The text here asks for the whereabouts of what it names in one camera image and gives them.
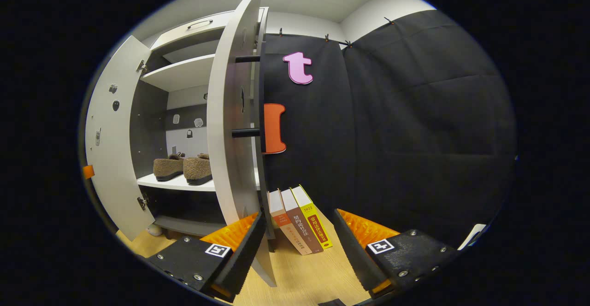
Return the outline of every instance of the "black curtain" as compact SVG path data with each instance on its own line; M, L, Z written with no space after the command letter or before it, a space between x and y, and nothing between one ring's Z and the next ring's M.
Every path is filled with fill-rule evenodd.
M283 56L303 52L297 85ZM267 35L265 102L283 104L284 153L268 188L301 183L334 208L458 247L488 224L512 180L516 127L502 77L476 41L437 10L394 20L341 50Z

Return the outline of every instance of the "cabinet door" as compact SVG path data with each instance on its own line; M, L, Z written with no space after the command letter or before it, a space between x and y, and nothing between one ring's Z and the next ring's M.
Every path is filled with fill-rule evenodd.
M252 64L236 63L236 56L254 53L259 7L260 0L240 2L219 39L209 78L207 146L226 224L260 211L252 141L231 136L232 129L249 128L251 123L248 96ZM268 285L276 286L266 236L252 267Z
M151 50L129 37L115 52L98 79L86 116L86 157L94 168L92 184L112 221L132 241L154 217L139 205L143 199L131 161L129 120L141 71ZM116 90L109 90L116 85Z

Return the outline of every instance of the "fuzzy slipper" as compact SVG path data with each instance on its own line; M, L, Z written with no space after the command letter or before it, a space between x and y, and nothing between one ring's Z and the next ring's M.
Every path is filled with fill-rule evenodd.
M211 174L211 166L209 165L209 155L207 159L200 157L189 157L184 159L184 174L186 182L190 185L202 185L213 179Z
M153 175L158 182L166 182L183 174L184 159L177 154L172 154L168 159L154 159Z

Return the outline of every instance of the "cabinet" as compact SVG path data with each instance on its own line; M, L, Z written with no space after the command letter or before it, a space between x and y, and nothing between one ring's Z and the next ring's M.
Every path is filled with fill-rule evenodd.
M152 47L146 47L131 36L106 65L88 106L84 130L86 157L88 165L94 168L91 180L98 198L129 240L135 239L150 224L205 235L261 208L267 210L267 198L257 193L266 194L264 165L258 163L255 169L253 160L262 155L260 142L231 136L232 129L249 128L252 124L257 127L263 118L259 108L263 102L253 97L260 93L257 89L261 82L260 68L253 67L252 63L236 63L236 56L251 56L261 51L267 16L268 8L261 8L260 0L242 0L233 11L200 18L163 33ZM166 54L198 44L206 46L217 40L215 53L175 63L165 58ZM142 95L152 96L152 99L167 97L168 102L165 106L159 104L162 107L153 111L148 108L139 111L136 103L147 100ZM179 96L185 100L180 105L189 106L170 103L170 98ZM203 125L206 132L201 134L206 139L213 180L201 186L189 186L183 176L157 182L153 174L148 173L149 162L166 157L171 148L173 151L177 148L169 146L167 134L166 150L161 144L150 145L150 139L162 142L172 109L202 106L203 100L208 104L206 109L204 106L201 109L206 111ZM254 112L250 111L251 106L256 107ZM175 217L168 212L154 216L149 197L146 197L151 188L215 192L221 213L213 216L223 218L224 222L220 222L221 219L213 223L199 222L199 213ZM274 234L268 213L266 218L268 232L252 267L264 281L274 285L266 242Z

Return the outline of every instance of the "drawer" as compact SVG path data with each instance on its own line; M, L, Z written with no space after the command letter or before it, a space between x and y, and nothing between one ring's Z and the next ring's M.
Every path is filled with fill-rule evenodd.
M262 19L263 8L259 11L259 22ZM219 40L225 25L234 14L233 11L221 12L189 21L165 33L152 44L152 51L160 55L179 50L194 44Z

